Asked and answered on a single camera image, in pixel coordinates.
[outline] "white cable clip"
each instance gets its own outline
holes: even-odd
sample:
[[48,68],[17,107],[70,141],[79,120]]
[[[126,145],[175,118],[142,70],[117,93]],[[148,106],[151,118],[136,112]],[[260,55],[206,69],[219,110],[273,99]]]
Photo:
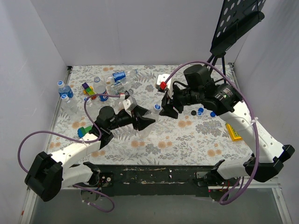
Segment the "white cable clip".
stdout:
[[86,145],[86,143],[84,142],[84,139],[82,138],[82,144],[84,144],[86,147],[87,147],[87,145]]
[[251,121],[251,125],[253,125],[254,123],[256,123],[258,120],[258,117],[255,117],[254,120]]

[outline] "floral pattern fabric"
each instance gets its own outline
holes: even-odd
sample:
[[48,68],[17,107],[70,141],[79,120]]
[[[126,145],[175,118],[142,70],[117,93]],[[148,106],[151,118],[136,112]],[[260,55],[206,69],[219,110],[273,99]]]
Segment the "floral pattern fabric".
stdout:
[[[137,69],[132,88],[138,105],[152,109],[160,104],[163,93],[155,89],[155,81],[159,74],[170,74],[177,65],[138,65],[138,66],[74,66],[69,85],[78,102],[80,118],[71,119],[63,111],[60,112],[54,131],[78,139],[77,130],[91,125],[83,110],[82,83],[93,85],[93,78],[104,78],[110,73],[126,69]],[[183,70],[175,76],[175,80],[186,83]],[[232,73],[227,66],[227,76],[233,81]],[[213,71],[212,78],[221,76]],[[98,109],[102,106],[114,106],[116,99],[109,98],[105,102],[93,100]],[[132,125],[113,130],[114,138],[100,151],[94,152],[79,162],[90,161],[94,164],[127,164],[127,165],[214,165],[221,159],[233,160],[250,155],[252,152],[244,141],[233,142],[225,127],[225,122],[218,117],[211,117],[205,109],[202,116],[192,116],[192,110],[200,105],[185,106],[178,119],[159,116],[147,138],[140,139]],[[71,144],[69,140],[53,136],[48,153],[60,150]]]

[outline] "blue label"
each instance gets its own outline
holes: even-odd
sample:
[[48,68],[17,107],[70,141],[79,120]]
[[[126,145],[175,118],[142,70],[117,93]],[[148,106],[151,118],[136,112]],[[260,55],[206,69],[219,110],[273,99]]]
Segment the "blue label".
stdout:
[[102,102],[108,100],[107,96],[99,96],[99,98],[100,98],[100,101],[102,101]]
[[121,80],[124,77],[126,77],[126,73],[124,71],[113,73],[113,78],[115,82]]
[[62,96],[64,94],[67,94],[66,92],[60,92],[59,95]]
[[72,97],[74,96],[73,91],[70,90],[70,91],[67,93],[67,96],[68,96],[69,98],[72,98]]

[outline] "perforated black board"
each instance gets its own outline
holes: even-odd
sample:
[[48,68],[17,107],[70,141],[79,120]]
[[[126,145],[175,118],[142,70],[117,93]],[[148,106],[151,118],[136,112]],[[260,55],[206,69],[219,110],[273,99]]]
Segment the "perforated black board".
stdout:
[[259,23],[266,0],[224,0],[211,53],[221,55],[238,39]]

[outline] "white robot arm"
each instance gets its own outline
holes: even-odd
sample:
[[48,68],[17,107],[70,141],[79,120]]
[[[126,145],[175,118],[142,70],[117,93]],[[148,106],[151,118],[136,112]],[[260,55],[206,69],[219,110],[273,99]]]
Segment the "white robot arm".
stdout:
[[178,118],[184,106],[202,104],[205,108],[214,111],[222,120],[229,123],[250,147],[253,154],[238,160],[221,160],[203,177],[208,184],[221,184],[224,180],[241,176],[251,176],[255,164],[256,139],[252,124],[255,122],[259,136],[259,165],[254,179],[265,182],[276,176],[282,169],[283,162],[294,153],[291,145],[283,145],[274,139],[266,129],[251,116],[242,97],[229,84],[215,85],[205,66],[193,65],[184,71],[188,86],[178,88],[169,79],[169,74],[159,75],[156,88],[166,92],[162,99],[160,115]]

